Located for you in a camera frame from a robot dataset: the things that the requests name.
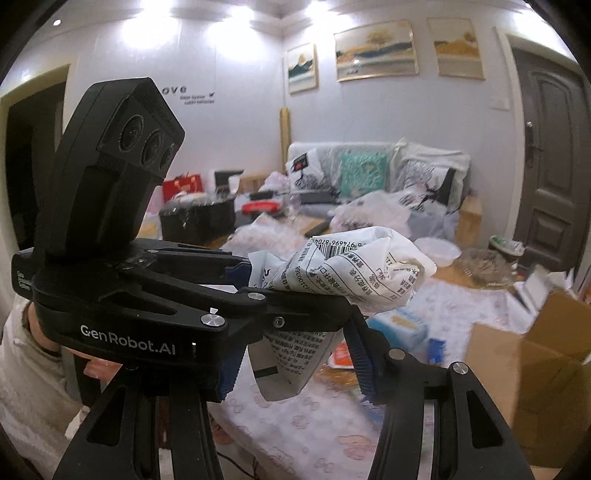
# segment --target throw pillow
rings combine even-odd
[[[415,185],[424,185],[429,199],[448,204],[456,170],[421,160],[408,160],[400,170],[394,190],[400,191]]]
[[[329,190],[330,182],[324,176],[315,148],[290,160],[287,165],[291,190]]]
[[[383,190],[387,179],[387,155],[344,154],[341,156],[340,195],[357,198]]]
[[[398,172],[410,160],[421,160],[432,165],[451,167],[456,170],[453,176],[449,201],[447,202],[447,211],[454,212],[457,210],[462,202],[463,191],[466,189],[464,179],[470,168],[470,156],[459,150],[442,150],[441,148],[426,147],[425,145],[402,138],[394,149],[390,178],[396,178]]]

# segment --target tissue box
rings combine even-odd
[[[377,313],[367,319],[367,324],[369,328],[382,332],[391,348],[407,352],[423,343],[428,335],[427,325],[404,308]]]

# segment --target white wall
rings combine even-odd
[[[91,25],[25,49],[0,96],[26,80],[70,64],[64,123],[95,82],[151,77],[159,88],[215,92],[214,104],[185,105],[165,96],[186,136],[168,173],[206,174],[220,168],[251,173],[281,162],[278,115],[283,103],[281,39],[225,22],[175,18]]]
[[[470,18],[478,37],[486,80],[440,77],[428,17]],[[336,81],[333,33],[380,21],[409,19],[418,76]],[[571,57],[552,28],[532,11],[519,13],[473,2],[410,3],[340,15],[284,40],[284,49],[315,42],[319,88],[286,96],[293,141],[398,141],[460,149],[472,158],[470,185],[483,201],[480,244],[505,232],[514,191],[518,145],[514,114],[490,108],[511,102],[508,70],[494,26],[513,31]]]

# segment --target door handle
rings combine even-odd
[[[526,122],[525,123],[525,166],[528,168],[533,168],[534,166],[534,153],[535,152],[543,152],[544,149],[538,147],[534,143],[534,123],[533,122]]]

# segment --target hand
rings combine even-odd
[[[41,327],[39,326],[39,318],[37,317],[34,303],[29,305],[27,315],[29,318],[31,335],[37,344],[43,347],[45,350],[49,350],[50,352],[59,352],[60,344],[49,340],[49,338],[43,335]],[[104,382],[110,382],[121,367],[121,364],[117,364],[115,362],[109,362],[108,360],[103,360],[102,358],[86,355],[85,353],[78,352],[77,350],[72,350],[70,348],[68,350],[74,355],[78,355],[89,360],[89,362],[86,364],[86,367],[84,368],[84,374],[91,378],[96,378]]]
[[[109,383],[111,380],[113,380],[113,377],[121,368],[121,364],[116,362],[109,362],[108,360],[103,360],[102,358],[87,355],[86,353],[79,352],[78,350],[72,350],[71,348],[67,349],[74,355],[81,356],[82,358],[87,358],[89,360],[89,362],[86,364],[86,367],[84,368],[84,374],[88,377],[96,378],[97,380],[102,380],[103,382]]]

